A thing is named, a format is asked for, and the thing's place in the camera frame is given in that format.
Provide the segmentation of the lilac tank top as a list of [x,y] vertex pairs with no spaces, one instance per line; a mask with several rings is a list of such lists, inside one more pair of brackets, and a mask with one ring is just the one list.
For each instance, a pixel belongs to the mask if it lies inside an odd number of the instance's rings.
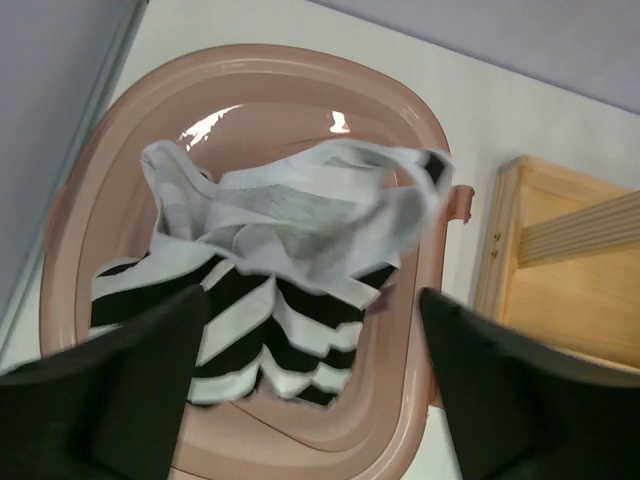
[[396,283],[385,284],[380,289],[380,294],[376,298],[376,300],[369,305],[367,309],[367,314],[379,315],[385,311],[388,311],[390,308],[390,305],[393,302],[394,295],[396,292],[396,287],[397,287]]

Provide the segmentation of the black white striped tank top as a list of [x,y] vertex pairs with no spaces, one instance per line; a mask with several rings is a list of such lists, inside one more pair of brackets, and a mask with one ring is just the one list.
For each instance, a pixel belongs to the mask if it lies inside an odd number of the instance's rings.
[[188,394],[200,407],[261,386],[332,405],[369,305],[446,207],[453,173],[441,150],[344,138],[218,181],[167,140],[141,166],[157,208],[150,246],[96,273],[89,333],[202,287],[209,317]]

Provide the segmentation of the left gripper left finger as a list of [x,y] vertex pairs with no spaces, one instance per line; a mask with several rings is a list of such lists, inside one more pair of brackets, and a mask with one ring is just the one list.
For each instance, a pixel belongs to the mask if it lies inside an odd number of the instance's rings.
[[2,478],[167,478],[207,317],[191,286],[3,374]]

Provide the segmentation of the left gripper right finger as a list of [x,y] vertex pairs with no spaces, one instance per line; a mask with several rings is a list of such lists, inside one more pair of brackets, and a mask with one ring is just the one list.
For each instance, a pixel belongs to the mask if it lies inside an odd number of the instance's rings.
[[638,478],[638,374],[547,347],[435,289],[418,308],[463,478]]

